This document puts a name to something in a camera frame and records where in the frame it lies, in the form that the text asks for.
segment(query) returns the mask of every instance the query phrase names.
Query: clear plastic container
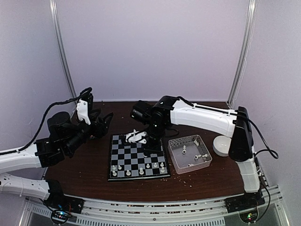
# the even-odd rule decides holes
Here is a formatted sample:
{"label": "clear plastic container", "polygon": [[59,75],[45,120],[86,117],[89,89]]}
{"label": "clear plastic container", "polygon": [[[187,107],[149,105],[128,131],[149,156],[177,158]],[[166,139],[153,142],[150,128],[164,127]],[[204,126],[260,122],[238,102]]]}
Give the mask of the clear plastic container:
{"label": "clear plastic container", "polygon": [[169,140],[168,150],[177,174],[208,167],[212,160],[207,147],[199,135]]}

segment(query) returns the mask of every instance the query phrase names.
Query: black cable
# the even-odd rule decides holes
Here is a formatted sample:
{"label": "black cable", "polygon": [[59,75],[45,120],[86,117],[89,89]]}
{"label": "black cable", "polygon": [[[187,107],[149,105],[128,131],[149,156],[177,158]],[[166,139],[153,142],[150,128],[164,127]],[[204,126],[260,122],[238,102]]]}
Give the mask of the black cable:
{"label": "black cable", "polygon": [[[71,217],[73,217],[73,215],[71,215],[70,212],[67,212],[65,210],[62,210],[62,209],[51,209],[49,206],[46,205],[46,203],[40,199],[41,202],[43,203],[44,206],[46,206],[50,211],[51,211],[51,214],[50,214],[50,219],[51,221],[54,223],[54,224],[57,224],[57,225],[63,225],[65,224]],[[60,219],[61,217],[65,218],[65,220],[63,221],[59,221],[59,220],[56,220],[54,219],[54,217],[56,217],[57,219]]]}
{"label": "black cable", "polygon": [[263,188],[267,191],[267,193],[268,193],[268,196],[269,196],[269,202],[268,202],[268,205],[267,205],[267,208],[265,209],[265,211],[263,212],[263,214],[258,218],[258,219],[256,219],[255,220],[255,223],[257,223],[260,219],[262,219],[262,217],[266,214],[266,212],[268,211],[268,209],[269,209],[269,205],[271,204],[271,194],[269,193],[269,190],[267,189],[267,187],[262,183],[262,182],[260,182],[261,184],[262,184],[262,186],[263,186]]}
{"label": "black cable", "polygon": [[173,138],[180,134],[179,130],[177,130],[177,129],[166,129],[166,130],[175,131],[176,133],[173,135],[165,136],[164,138]]}
{"label": "black cable", "polygon": [[258,152],[255,154],[255,156],[258,155],[260,152],[267,151],[267,152],[269,152],[269,153],[272,155],[272,157],[273,157],[274,159],[278,159],[278,158],[279,158],[278,153],[277,153],[276,151],[270,149],[268,143],[267,143],[266,140],[264,139],[262,133],[260,132],[260,130],[258,129],[258,127],[256,126],[256,124],[255,124],[251,119],[249,119],[249,118],[247,118],[247,117],[245,117],[245,116],[243,116],[243,115],[237,115],[237,117],[243,118],[244,120],[250,122],[250,123],[254,126],[254,128],[255,128],[256,131],[258,132],[260,138],[262,139],[264,145],[266,146],[266,149],[263,149],[263,150],[258,151]]}
{"label": "black cable", "polygon": [[12,154],[12,153],[16,153],[16,150],[13,151],[8,151],[8,152],[0,152],[0,155],[5,155],[5,154]]}
{"label": "black cable", "polygon": [[54,103],[52,103],[51,105],[49,105],[49,107],[46,109],[46,111],[45,111],[45,113],[44,113],[44,115],[43,115],[43,118],[42,118],[42,121],[41,121],[41,123],[40,123],[40,125],[39,125],[39,128],[38,128],[37,132],[35,133],[35,135],[33,136],[33,138],[31,139],[31,141],[28,142],[24,147],[20,148],[18,151],[23,151],[23,150],[25,150],[26,148],[28,148],[28,147],[34,142],[34,140],[37,138],[37,136],[38,136],[38,134],[39,134],[39,132],[40,132],[42,126],[43,126],[43,123],[44,123],[44,121],[45,121],[45,119],[46,119],[46,116],[47,116],[49,110],[50,110],[53,106],[55,106],[55,105],[65,105],[65,104],[72,103],[72,102],[74,102],[74,101],[77,101],[77,100],[79,100],[79,99],[82,99],[83,97],[85,97],[86,95],[88,95],[89,93],[91,93],[91,91],[92,91],[92,88],[89,87],[89,88],[86,88],[86,89],[84,89],[83,91],[81,91],[80,95],[79,95],[78,97],[76,97],[76,98],[71,98],[71,99],[69,99],[69,100],[65,100],[65,101],[61,101],[61,102],[54,102]]}
{"label": "black cable", "polygon": [[193,103],[192,103],[192,102],[190,102],[190,101],[184,99],[184,98],[181,97],[181,96],[178,96],[177,98],[179,98],[180,100],[182,100],[185,104],[187,104],[187,105],[193,107]]}

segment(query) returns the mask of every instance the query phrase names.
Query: chess piece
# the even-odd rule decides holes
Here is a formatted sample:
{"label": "chess piece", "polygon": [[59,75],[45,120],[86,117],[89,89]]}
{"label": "chess piece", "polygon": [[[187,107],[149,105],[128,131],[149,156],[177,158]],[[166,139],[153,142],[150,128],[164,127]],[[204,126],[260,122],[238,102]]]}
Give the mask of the chess piece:
{"label": "chess piece", "polygon": [[201,158],[201,157],[204,157],[204,156],[202,156],[202,155],[200,155],[200,154],[196,154],[196,155],[194,156],[194,159],[195,159],[195,160],[198,160],[198,159]]}
{"label": "chess piece", "polygon": [[143,171],[142,168],[140,168],[139,174],[140,174],[140,175],[143,175],[143,174],[144,174],[144,171]]}

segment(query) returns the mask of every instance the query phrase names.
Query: brown tabletop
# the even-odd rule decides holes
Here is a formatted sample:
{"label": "brown tabletop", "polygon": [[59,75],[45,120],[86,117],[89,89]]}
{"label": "brown tabletop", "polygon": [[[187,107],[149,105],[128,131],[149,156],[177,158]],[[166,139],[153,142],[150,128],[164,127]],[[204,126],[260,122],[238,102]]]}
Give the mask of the brown tabletop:
{"label": "brown tabletop", "polygon": [[[203,105],[228,108],[224,102],[203,102]],[[65,194],[86,198],[115,201],[165,202],[198,200],[244,192],[237,164],[229,157],[216,155],[213,151],[214,132],[188,127],[174,126],[180,131],[178,137],[199,134],[207,146],[212,162],[209,167],[178,175],[170,155],[167,153],[172,176],[164,179],[139,179],[133,181],[108,182],[108,157],[112,134],[143,129],[141,123],[129,117],[134,102],[98,102],[104,114],[114,112],[109,133],[98,140],[89,140],[82,145],[72,159],[66,158],[50,167],[46,179],[56,179]]]}

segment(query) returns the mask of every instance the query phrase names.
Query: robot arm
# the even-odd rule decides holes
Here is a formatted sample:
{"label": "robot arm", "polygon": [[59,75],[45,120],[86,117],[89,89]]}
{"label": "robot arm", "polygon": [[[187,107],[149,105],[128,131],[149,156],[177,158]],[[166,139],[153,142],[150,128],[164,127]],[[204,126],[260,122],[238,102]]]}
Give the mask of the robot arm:
{"label": "robot arm", "polygon": [[0,152],[0,193],[36,197],[57,208],[66,196],[55,180],[31,180],[6,172],[25,168],[45,168],[73,157],[75,151],[90,138],[107,134],[113,113],[100,117],[100,109],[92,110],[93,95],[84,95],[77,103],[78,123],[72,123],[68,112],[58,112],[47,120],[50,136],[25,147]]}
{"label": "robot arm", "polygon": [[193,104],[182,97],[162,97],[155,105],[139,101],[133,106],[132,118],[147,129],[127,134],[127,142],[143,143],[146,155],[161,151],[160,139],[172,125],[188,125],[217,132],[231,138],[229,157],[239,166],[247,194],[260,199],[260,181],[254,157],[253,138],[247,110],[219,109]]}

